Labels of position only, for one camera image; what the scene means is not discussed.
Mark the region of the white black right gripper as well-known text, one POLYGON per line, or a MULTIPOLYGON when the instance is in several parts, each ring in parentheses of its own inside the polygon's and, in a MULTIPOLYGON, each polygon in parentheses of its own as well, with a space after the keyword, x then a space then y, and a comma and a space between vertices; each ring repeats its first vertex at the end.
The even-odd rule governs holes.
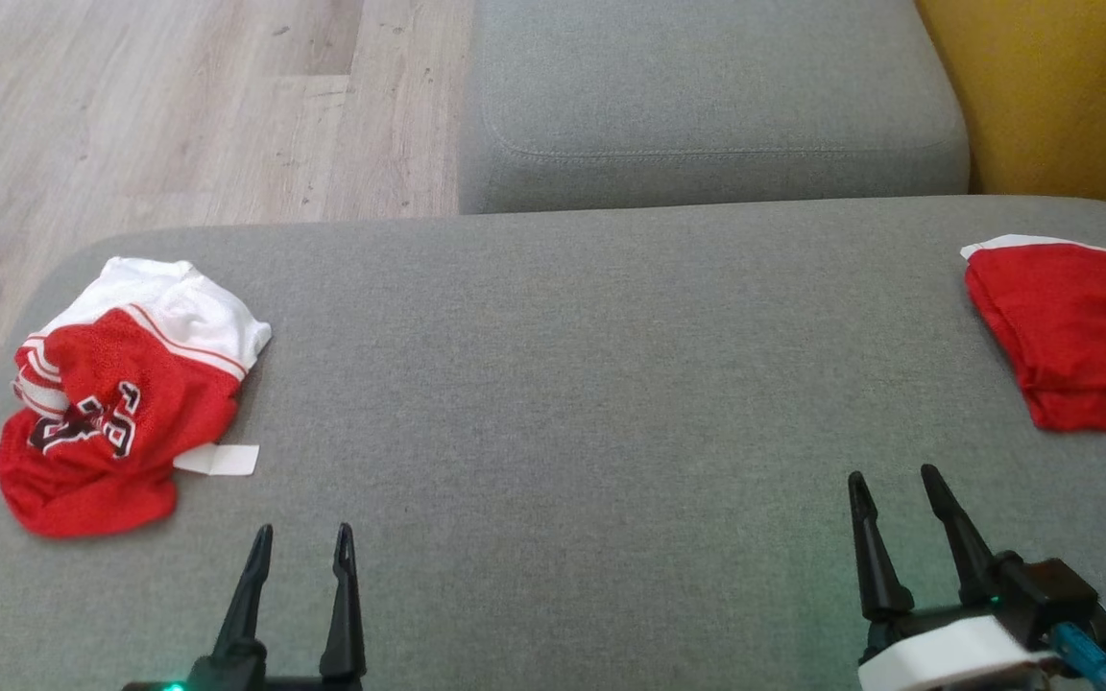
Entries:
POLYGON ((897 577, 878 527, 878 507, 860 471, 848 477, 860 613, 869 622, 857 664, 860 691, 1050 691, 1058 655, 1008 630, 1019 609, 999 595, 995 561, 936 465, 921 465, 933 515, 943 525, 962 607, 916 607, 897 577))

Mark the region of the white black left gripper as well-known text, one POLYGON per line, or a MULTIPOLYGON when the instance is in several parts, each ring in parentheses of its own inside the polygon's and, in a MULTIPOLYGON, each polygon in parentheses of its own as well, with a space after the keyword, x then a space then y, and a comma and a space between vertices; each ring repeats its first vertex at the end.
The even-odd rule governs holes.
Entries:
POLYGON ((337 585, 320 677, 265 673, 267 648, 257 638, 257 618, 271 573, 273 538, 271 524, 258 528, 212 647, 212 664, 194 664, 185 679, 137 679, 119 691, 364 691, 363 613, 354 531, 347 522, 342 522, 335 541, 332 569, 337 585))

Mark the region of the red white jersey black print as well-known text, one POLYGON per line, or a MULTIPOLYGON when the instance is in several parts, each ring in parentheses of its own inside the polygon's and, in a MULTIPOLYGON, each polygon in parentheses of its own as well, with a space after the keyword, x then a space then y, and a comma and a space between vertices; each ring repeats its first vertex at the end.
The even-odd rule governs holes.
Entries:
POLYGON ((18 524, 79 538, 170 516, 175 460, 227 432, 271 336, 194 263, 111 258, 14 352, 0 489, 18 524))

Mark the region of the plain red garment white trim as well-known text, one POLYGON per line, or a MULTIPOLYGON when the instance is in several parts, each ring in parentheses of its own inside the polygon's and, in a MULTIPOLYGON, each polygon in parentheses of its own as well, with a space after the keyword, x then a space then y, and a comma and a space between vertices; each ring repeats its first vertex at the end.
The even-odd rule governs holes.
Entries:
POLYGON ((1033 425, 1106 432, 1106 248, 1006 233, 960 254, 1033 425))

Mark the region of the large grey sofa seat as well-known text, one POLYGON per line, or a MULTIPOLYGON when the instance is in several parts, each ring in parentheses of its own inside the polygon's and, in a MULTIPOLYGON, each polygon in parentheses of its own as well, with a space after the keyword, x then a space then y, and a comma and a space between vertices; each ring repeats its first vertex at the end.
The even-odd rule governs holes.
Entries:
MULTIPOLYGON (((50 271, 13 339, 112 255, 189 261, 274 337, 173 517, 19 528, 0 493, 0 691, 118 691, 210 651, 255 531, 276 676, 315 674, 341 522, 374 691, 857 691, 846 490, 921 607, 956 578, 919 467, 997 551, 1106 605, 1106 436, 1030 421, 960 249, 1106 247, 1106 203, 956 196, 189 228, 50 271)), ((0 429, 12 410, 0 354, 0 429)))

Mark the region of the small grey sofa cushion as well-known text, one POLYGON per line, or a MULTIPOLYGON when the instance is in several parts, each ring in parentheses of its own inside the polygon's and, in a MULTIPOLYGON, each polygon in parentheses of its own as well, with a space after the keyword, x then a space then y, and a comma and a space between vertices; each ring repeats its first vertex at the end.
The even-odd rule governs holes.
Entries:
POLYGON ((966 193, 914 0, 474 0, 462 214, 966 193))

